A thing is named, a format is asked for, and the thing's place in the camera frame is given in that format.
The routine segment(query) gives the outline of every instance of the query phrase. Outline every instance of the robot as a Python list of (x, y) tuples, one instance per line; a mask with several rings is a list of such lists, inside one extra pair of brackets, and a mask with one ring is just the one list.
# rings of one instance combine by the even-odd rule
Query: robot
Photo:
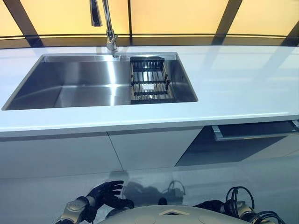
[[(93, 224), (98, 209), (104, 204), (114, 210), (98, 224), (275, 224), (268, 218), (275, 218), (278, 224), (285, 224), (275, 212), (256, 213), (252, 194), (242, 186), (231, 188), (225, 203), (214, 200), (189, 207), (167, 205), (167, 200), (161, 198), (158, 205), (138, 208), (134, 208), (133, 201), (117, 196), (122, 187), (123, 181), (112, 181), (93, 188), (87, 196), (80, 196), (67, 203), (62, 216), (55, 224), (79, 224), (84, 220)], [(240, 189), (250, 195), (251, 207), (244, 201), (237, 201)]]

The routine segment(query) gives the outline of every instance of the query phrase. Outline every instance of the faucet handle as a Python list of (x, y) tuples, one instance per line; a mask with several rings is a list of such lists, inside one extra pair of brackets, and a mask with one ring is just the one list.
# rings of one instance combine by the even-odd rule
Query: faucet handle
[(115, 51), (116, 50), (116, 39), (118, 35), (114, 35), (112, 39), (107, 38), (107, 48), (110, 51)]

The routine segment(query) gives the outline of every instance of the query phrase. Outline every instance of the yellow window glass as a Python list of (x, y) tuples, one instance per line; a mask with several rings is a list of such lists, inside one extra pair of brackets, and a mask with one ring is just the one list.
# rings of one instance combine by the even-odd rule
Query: yellow window glass
[[(102, 27), (91, 26), (89, 0), (21, 0), (28, 17), (40, 35), (105, 34), (102, 0), (98, 0)], [(112, 26), (117, 34), (128, 34), (128, 1), (109, 1)]]
[(244, 0), (229, 34), (285, 35), (299, 20), (299, 0)]
[(0, 36), (23, 35), (3, 1), (0, 1)]
[(131, 0), (133, 34), (215, 33), (228, 0)]

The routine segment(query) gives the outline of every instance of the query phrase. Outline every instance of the stainless steel sink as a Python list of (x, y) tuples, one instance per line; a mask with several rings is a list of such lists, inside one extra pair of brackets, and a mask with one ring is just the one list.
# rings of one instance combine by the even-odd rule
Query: stainless steel sink
[[(170, 80), (167, 91), (171, 91), (171, 100), (162, 97), (158, 92), (145, 101), (132, 101), (136, 97), (133, 96), (130, 59), (150, 56), (164, 59)], [(2, 109), (191, 101), (197, 101), (197, 98), (177, 53), (118, 54), (117, 57), (97, 54), (46, 54), (35, 63)]]

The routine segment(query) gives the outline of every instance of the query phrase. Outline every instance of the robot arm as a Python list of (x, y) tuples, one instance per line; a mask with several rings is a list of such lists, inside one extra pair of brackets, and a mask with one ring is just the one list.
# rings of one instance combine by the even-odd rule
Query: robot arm
[(79, 224), (84, 220), (91, 223), (98, 209), (104, 204), (116, 209), (133, 208), (132, 201), (116, 196), (121, 193), (119, 190), (122, 189), (122, 185), (123, 181), (106, 182), (93, 188), (86, 197), (81, 196), (75, 201), (68, 202), (55, 224)]

